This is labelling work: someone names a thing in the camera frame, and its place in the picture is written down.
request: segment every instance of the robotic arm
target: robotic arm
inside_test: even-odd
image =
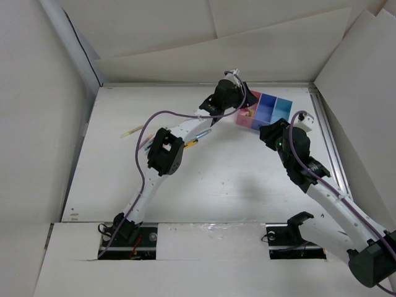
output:
[[[185,143],[215,125],[228,108],[245,108],[255,103],[257,98],[246,83],[239,80],[238,70],[228,72],[194,116],[187,116],[188,120],[171,129],[159,129],[148,153],[145,174],[142,173],[142,189],[132,197],[123,212],[115,216],[113,225],[101,231],[111,239],[98,256],[103,255],[113,242],[118,246],[135,244],[152,198],[162,182],[181,164]],[[288,232],[296,242],[310,241],[335,254],[349,265],[352,274],[363,285],[373,287],[396,272],[396,231],[389,233],[371,220],[338,188],[329,171],[310,156],[311,143],[306,133],[311,130],[313,117],[301,113],[293,128],[295,117],[291,124],[280,119],[261,127],[260,140],[278,152],[291,181],[326,209],[346,234],[329,228],[321,218],[314,218],[307,212],[288,220]]]
[[[326,209],[346,235],[328,228],[320,222],[321,218],[307,212],[289,219],[288,231],[292,238],[308,240],[335,254],[348,264],[359,282],[372,288],[396,272],[396,231],[389,233],[369,218],[334,183],[329,171],[310,157],[311,143],[306,131],[311,130],[312,123],[313,118],[302,113],[296,127],[280,119],[260,128],[260,140],[278,152],[291,181]]]

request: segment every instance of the purple cable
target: purple cable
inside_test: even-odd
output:
[[[318,181],[320,181],[323,185],[325,185],[330,191],[332,191],[337,197],[340,197],[341,194],[327,181],[323,180],[320,176],[316,175],[313,173],[305,164],[300,160],[299,156],[296,153],[294,144],[293,144],[293,125],[296,120],[296,118],[300,115],[304,114],[307,115],[308,113],[305,110],[300,110],[297,111],[290,122],[290,128],[289,128],[289,143],[290,143],[290,148],[291,152],[293,153],[293,156],[296,158],[297,162],[303,167],[310,175],[312,175],[314,178],[316,178]],[[390,252],[390,255],[394,258],[396,262],[396,252],[392,249],[392,247],[389,245],[389,243],[382,237],[380,232],[378,232],[356,209],[353,208],[353,206],[345,199],[341,198],[341,201],[348,207],[348,209],[356,215],[359,220],[361,220],[378,238],[379,240],[384,244],[384,246],[387,248],[387,250]],[[387,289],[385,289],[383,286],[378,285],[379,288],[383,289],[385,292],[392,294],[396,296],[396,293],[393,293]]]
[[[243,99],[242,99],[242,103],[232,112],[227,113],[227,114],[221,114],[218,116],[191,116],[188,114],[181,114],[181,113],[174,113],[173,111],[169,111],[169,110],[162,110],[162,111],[158,111],[155,114],[153,114],[151,117],[149,117],[149,119],[146,121],[146,123],[144,124],[142,130],[140,131],[139,134],[139,138],[137,139],[137,143],[136,143],[136,149],[135,149],[135,163],[136,163],[136,167],[137,170],[139,170],[140,176],[142,177],[142,187],[140,188],[140,192],[137,195],[134,203],[132,204],[131,208],[127,211],[127,213],[124,215],[124,218],[119,222],[117,228],[114,230],[113,235],[111,235],[111,238],[107,244],[107,246],[105,247],[104,250],[102,250],[102,252],[98,255],[98,258],[100,258],[111,246],[111,243],[114,241],[119,229],[121,228],[121,226],[123,225],[123,223],[126,221],[126,218],[128,217],[128,215],[133,211],[136,203],[139,201],[140,197],[142,196],[144,187],[145,187],[145,182],[146,182],[146,178],[144,177],[144,173],[142,168],[140,167],[139,164],[139,147],[140,147],[140,142],[142,141],[143,138],[143,134],[144,131],[146,130],[148,124],[150,124],[150,122],[153,120],[153,118],[155,118],[156,116],[160,115],[160,114],[172,114],[173,116],[179,116],[182,118],[189,118],[189,119],[218,119],[218,118],[224,118],[226,116],[231,116],[232,114],[235,114],[238,110],[240,110],[242,108],[242,106],[244,105],[245,101],[246,101],[246,97],[247,97],[247,90],[245,85],[243,84],[243,81],[241,80],[241,78],[239,77],[238,74],[235,74],[231,71],[226,71],[224,72],[224,74],[232,74],[233,76],[235,76],[235,78],[238,80],[238,82],[241,84],[242,87],[242,91],[243,91]]]

